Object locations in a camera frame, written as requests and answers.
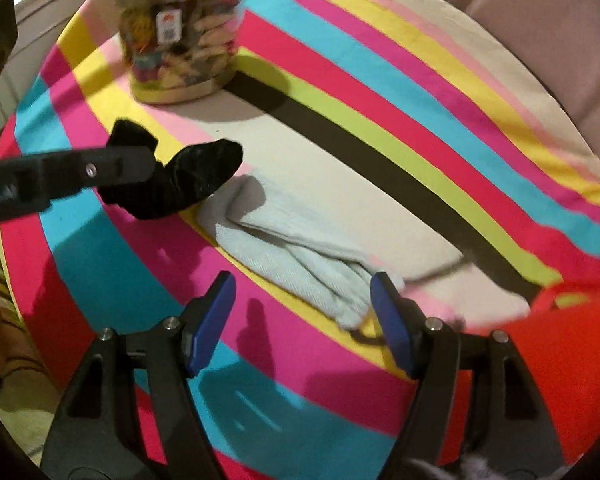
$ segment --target round table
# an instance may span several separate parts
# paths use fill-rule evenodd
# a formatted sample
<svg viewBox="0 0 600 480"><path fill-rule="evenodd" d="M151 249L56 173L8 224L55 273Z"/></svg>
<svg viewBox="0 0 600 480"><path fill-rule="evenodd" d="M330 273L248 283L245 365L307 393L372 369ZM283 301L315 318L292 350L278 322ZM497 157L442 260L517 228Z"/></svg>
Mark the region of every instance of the round table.
<svg viewBox="0 0 600 480"><path fill-rule="evenodd" d="M88 0L6 127L0 156L101 146L119 117L156 135L165 162L186 144L238 140L245 171L259 168L413 280L408 294L425 313L452 310L473 325L523 315L561 277L600 275L600 180L554 149L558 130L583 141L462 12L440 0L245 8L228 87L149 107L129 95L118 11ZM376 477L413 384L386 349L357 342L216 247L194 210L140 222L85 190L2 225L0 237L14 300L60 384L95 331L145 330L229 270L237 301L190 387L230 478ZM372 318L362 330L379 333ZM140 404L159 459L146 394Z"/></svg>

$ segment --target colorful striped fabric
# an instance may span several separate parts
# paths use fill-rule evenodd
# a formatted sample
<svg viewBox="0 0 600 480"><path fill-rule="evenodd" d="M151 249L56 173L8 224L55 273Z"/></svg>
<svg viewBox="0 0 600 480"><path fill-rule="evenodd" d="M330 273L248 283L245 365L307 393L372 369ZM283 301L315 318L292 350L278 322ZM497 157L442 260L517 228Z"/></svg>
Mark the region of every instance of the colorful striped fabric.
<svg viewBox="0 0 600 480"><path fill-rule="evenodd" d="M595 157L565 155L568 132L554 134L545 126L551 121L426 12L394 0L244 6L239 72L219 98L227 113L247 107L271 118L267 144L282 135L276 128L294 130L524 298L561 278L600 277ZM191 121L173 113L181 107L135 102L112 16L110 0L88 0L71 20L5 128L0 156L101 146L116 118L128 117L159 138L157 156L167 161L183 145L234 127L228 123L240 127L233 118ZM551 113L562 112L554 104ZM573 129L575 144L578 138ZM190 382L229 478L378 474L414 386L386 349L341 332L216 247L193 211L138 222L85 190L39 216L7 222L0 239L13 298L62 384L95 330L145 330L204 293L220 270L231 271L236 305L209 370ZM363 333L379 334L373 319ZM146 378L137 380L147 448L161 460ZM450 441L445 458L457 450Z"/></svg>

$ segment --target blue gripper pad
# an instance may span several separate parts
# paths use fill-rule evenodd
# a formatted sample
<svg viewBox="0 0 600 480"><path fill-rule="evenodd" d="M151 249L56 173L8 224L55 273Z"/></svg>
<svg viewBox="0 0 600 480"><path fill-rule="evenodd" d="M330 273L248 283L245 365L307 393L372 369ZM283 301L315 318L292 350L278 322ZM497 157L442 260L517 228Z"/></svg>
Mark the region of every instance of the blue gripper pad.
<svg viewBox="0 0 600 480"><path fill-rule="evenodd" d="M211 306L206 311L198 331L193 335L184 335L185 338L189 338L184 342L184 348L187 371L192 376L197 375L211 362L211 356L218 346L220 335L234 306L235 293L235 278L227 273L216 296L211 299Z"/></svg>
<svg viewBox="0 0 600 480"><path fill-rule="evenodd" d="M387 282L385 286L381 279L383 274L386 276L384 272L377 272L371 278L371 305L376 312L376 316L378 316L384 339L396 365L404 370L409 377L415 377L417 368L412 352L411 336L398 313L400 308L398 301L402 298L400 298L389 279L385 280Z"/></svg>

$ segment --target metal screw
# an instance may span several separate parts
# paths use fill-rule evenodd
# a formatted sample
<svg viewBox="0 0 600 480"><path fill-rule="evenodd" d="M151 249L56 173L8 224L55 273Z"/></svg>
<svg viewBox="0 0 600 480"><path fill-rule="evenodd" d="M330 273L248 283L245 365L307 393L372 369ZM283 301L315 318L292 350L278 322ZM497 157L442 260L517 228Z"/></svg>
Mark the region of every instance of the metal screw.
<svg viewBox="0 0 600 480"><path fill-rule="evenodd" d="M96 169L95 164L91 164L91 163L87 164L86 171L87 171L87 176L89 178L93 178L98 174L98 170Z"/></svg>
<svg viewBox="0 0 600 480"><path fill-rule="evenodd" d="M440 330L442 330L442 327L444 325L444 322L437 317L427 317L427 319L424 322L424 326L432 332L439 332Z"/></svg>
<svg viewBox="0 0 600 480"><path fill-rule="evenodd" d="M494 330L493 334L491 334L494 340L498 343L508 343L509 342L509 334L507 334L504 330Z"/></svg>
<svg viewBox="0 0 600 480"><path fill-rule="evenodd" d="M108 341L112 337L113 337L113 330L110 328L103 328L102 330L100 330L100 333L98 334L98 339L100 339L100 341Z"/></svg>
<svg viewBox="0 0 600 480"><path fill-rule="evenodd" d="M171 316L162 322L162 326L167 330L176 330L180 326L180 320L175 316Z"/></svg>

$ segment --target jar label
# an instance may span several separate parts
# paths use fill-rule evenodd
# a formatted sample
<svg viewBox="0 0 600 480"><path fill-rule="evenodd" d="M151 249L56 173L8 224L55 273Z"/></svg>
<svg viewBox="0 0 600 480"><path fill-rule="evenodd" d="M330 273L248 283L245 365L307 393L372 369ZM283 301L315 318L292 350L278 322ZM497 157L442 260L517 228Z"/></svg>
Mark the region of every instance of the jar label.
<svg viewBox="0 0 600 480"><path fill-rule="evenodd" d="M155 17L155 28L158 32L158 43L177 43L182 39L182 11L168 9L158 12Z"/></svg>

